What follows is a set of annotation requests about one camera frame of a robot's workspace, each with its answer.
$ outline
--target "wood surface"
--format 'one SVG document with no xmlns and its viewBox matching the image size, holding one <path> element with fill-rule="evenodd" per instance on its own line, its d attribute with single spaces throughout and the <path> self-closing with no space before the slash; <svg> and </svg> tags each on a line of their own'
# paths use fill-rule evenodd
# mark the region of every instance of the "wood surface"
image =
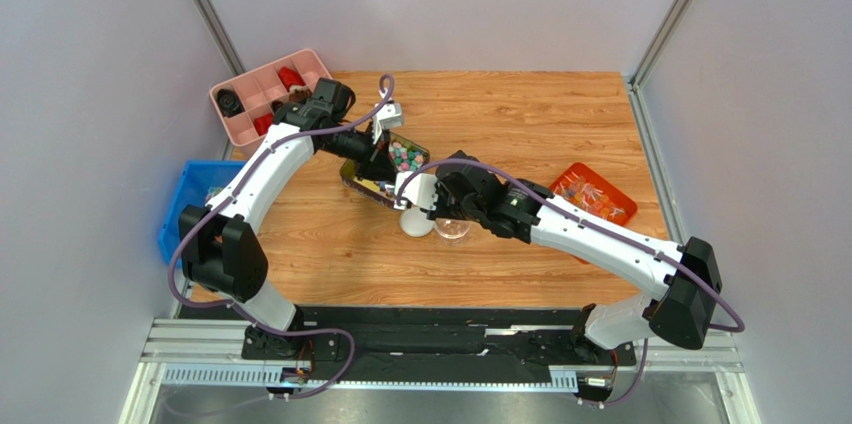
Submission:
<svg viewBox="0 0 852 424">
<path fill-rule="evenodd" d="M 365 114 L 380 73 L 340 72 Z M 616 73 L 397 72 L 403 137 L 433 159 L 464 150 L 515 177 L 549 186 L 583 162 L 639 205 L 628 227 L 665 237 L 636 124 Z M 242 159 L 235 153 L 235 159 Z M 580 307 L 636 288 L 573 256 L 497 239 L 475 227 L 444 244 L 433 232 L 403 234 L 399 214 L 340 181 L 343 161 L 318 153 L 270 209 L 259 239 L 269 279 L 298 304 Z M 197 300 L 213 296 L 204 290 Z"/>
</svg>

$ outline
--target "blue plastic container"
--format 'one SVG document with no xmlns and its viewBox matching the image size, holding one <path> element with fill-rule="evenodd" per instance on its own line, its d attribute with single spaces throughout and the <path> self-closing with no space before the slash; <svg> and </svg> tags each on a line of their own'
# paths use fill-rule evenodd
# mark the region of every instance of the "blue plastic container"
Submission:
<svg viewBox="0 0 852 424">
<path fill-rule="evenodd" d="M 180 243 L 177 220 L 183 209 L 192 204 L 203 207 L 207 200 L 237 177 L 245 164 L 244 161 L 186 161 L 186 167 L 180 175 L 180 182 L 172 196 L 172 204 L 160 229 L 157 243 L 163 262 L 167 265 Z"/>
</svg>

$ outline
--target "red tray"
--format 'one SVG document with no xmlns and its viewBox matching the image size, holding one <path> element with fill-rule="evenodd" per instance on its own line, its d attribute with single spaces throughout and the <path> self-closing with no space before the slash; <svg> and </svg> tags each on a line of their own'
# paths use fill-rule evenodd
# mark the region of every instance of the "red tray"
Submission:
<svg viewBox="0 0 852 424">
<path fill-rule="evenodd" d="M 554 194 L 584 211 L 623 226 L 636 215 L 638 206 L 589 166 L 577 162 L 550 185 Z"/>
</svg>

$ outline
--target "white wall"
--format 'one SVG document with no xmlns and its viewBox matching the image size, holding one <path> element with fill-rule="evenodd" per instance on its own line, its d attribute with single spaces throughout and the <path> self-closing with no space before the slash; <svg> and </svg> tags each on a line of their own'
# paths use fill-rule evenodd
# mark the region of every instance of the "white wall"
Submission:
<svg viewBox="0 0 852 424">
<path fill-rule="evenodd" d="M 673 0 L 211 0 L 248 68 L 632 72 Z"/>
<path fill-rule="evenodd" d="M 0 422 L 116 422 L 228 77 L 192 0 L 0 0 Z"/>
<path fill-rule="evenodd" d="M 849 422 L 852 0 L 695 0 L 644 91 L 763 422 Z"/>
</svg>

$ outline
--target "pink divided bin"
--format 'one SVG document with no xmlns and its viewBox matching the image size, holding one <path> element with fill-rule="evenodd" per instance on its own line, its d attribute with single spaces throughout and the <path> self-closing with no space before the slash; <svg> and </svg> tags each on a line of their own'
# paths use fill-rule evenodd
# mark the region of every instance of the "pink divided bin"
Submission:
<svg viewBox="0 0 852 424">
<path fill-rule="evenodd" d="M 287 100 L 287 90 L 278 79 L 278 71 L 282 67 L 289 67 L 298 72 L 311 90 L 316 87 L 321 77 L 331 78 L 331 74 L 320 61 L 317 53 L 310 49 L 303 49 L 216 84 L 210 89 L 210 102 L 213 103 L 216 114 L 225 126 L 228 139 L 246 157 L 254 154 L 264 138 L 255 130 L 254 120 L 272 113 L 270 106 L 272 101 Z M 223 116 L 219 111 L 219 105 L 216 104 L 216 93 L 220 89 L 236 92 L 240 102 L 243 103 L 243 112 L 234 117 Z"/>
</svg>

